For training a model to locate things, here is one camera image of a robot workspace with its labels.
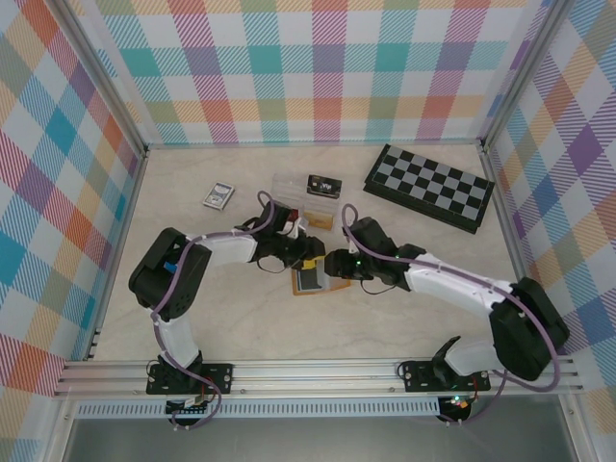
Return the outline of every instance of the chessboard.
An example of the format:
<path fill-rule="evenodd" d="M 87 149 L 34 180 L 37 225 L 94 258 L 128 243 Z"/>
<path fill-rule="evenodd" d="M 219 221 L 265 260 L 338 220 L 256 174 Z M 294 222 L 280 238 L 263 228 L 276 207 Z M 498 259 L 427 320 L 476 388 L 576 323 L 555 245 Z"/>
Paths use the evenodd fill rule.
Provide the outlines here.
<path fill-rule="evenodd" d="M 364 191 L 476 233 L 494 183 L 385 144 Z"/>

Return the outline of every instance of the small black box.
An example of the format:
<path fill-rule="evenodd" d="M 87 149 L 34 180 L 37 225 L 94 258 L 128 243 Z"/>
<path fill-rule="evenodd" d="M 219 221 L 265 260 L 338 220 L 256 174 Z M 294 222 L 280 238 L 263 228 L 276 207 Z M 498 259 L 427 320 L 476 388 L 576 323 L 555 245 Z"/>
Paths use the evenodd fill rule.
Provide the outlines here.
<path fill-rule="evenodd" d="M 312 195 L 322 195 L 323 197 L 338 199 L 342 188 L 343 182 L 341 180 L 310 175 L 308 176 L 308 187 L 306 191 Z"/>

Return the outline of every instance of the small card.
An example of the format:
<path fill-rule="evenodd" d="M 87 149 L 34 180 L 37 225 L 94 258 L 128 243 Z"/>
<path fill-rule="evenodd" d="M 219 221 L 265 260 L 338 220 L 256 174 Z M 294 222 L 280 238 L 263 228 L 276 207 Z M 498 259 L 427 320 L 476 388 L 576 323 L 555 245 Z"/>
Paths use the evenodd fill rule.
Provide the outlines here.
<path fill-rule="evenodd" d="M 227 202 L 231 198 L 234 187 L 225 183 L 216 183 L 214 187 L 208 192 L 208 195 L 203 199 L 203 205 L 211 207 L 216 210 L 224 209 Z"/>
<path fill-rule="evenodd" d="M 325 178 L 324 176 L 310 175 L 308 176 L 308 187 L 306 191 L 313 195 L 322 195 L 338 199 L 340 191 L 343 188 L 343 182 L 334 178 Z"/>

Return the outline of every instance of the white table surface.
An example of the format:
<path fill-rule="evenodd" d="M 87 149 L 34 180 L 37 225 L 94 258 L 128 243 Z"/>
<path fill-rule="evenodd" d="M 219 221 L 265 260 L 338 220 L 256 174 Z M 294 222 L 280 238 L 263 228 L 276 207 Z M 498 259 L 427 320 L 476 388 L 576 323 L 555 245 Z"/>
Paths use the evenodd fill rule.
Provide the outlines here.
<path fill-rule="evenodd" d="M 411 152 L 483 176 L 474 145 L 407 146 Z M 260 213 L 256 193 L 276 171 L 343 180 L 341 202 L 371 216 L 397 245 L 411 243 L 460 268 L 513 280 L 492 202 L 476 235 L 362 191 L 379 146 L 238 147 L 151 152 L 115 280 L 95 360 L 153 359 L 159 352 L 145 310 L 128 278 L 158 234 L 227 231 Z M 237 190 L 223 212 L 201 205 L 217 181 Z M 308 229 L 327 250 L 346 246 L 342 231 Z M 280 262 L 264 261 L 279 268 Z M 380 281 L 367 289 L 378 291 Z M 432 356 L 455 335 L 489 335 L 485 321 L 429 295 L 393 290 L 364 294 L 359 284 L 338 292 L 293 296 L 291 276 L 253 264 L 208 269 L 190 310 L 205 359 L 325 359 Z"/>

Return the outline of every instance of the gray floor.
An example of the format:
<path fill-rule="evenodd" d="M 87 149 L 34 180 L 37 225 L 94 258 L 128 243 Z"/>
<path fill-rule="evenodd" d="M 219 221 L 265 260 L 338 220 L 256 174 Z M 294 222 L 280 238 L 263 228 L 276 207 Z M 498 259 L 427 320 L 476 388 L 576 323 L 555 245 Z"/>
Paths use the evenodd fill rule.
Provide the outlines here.
<path fill-rule="evenodd" d="M 194 432 L 167 421 L 77 421 L 65 462 L 567 462 L 557 397 L 501 398 L 482 420 L 220 419 Z"/>
<path fill-rule="evenodd" d="M 229 230 L 260 213 L 256 193 L 276 172 L 319 173 L 343 180 L 341 203 L 373 217 L 398 245 L 422 246 L 460 268 L 511 280 L 514 276 L 493 204 L 476 235 L 362 191 L 381 146 L 238 147 L 153 151 L 117 274 L 94 360 L 156 357 L 145 311 L 128 278 L 158 234 Z M 476 146 L 413 145 L 425 157 L 482 175 Z M 216 181 L 237 190 L 223 212 L 201 205 Z M 327 250 L 346 247 L 340 226 L 309 228 Z M 264 261 L 278 269 L 280 262 Z M 380 281 L 367 289 L 378 291 Z M 293 296 L 286 271 L 254 265 L 209 269 L 192 305 L 192 333 L 207 359 L 334 359 L 432 356 L 455 335 L 489 335 L 485 321 L 433 296 L 402 290 L 364 294 L 356 284 L 335 293 Z"/>

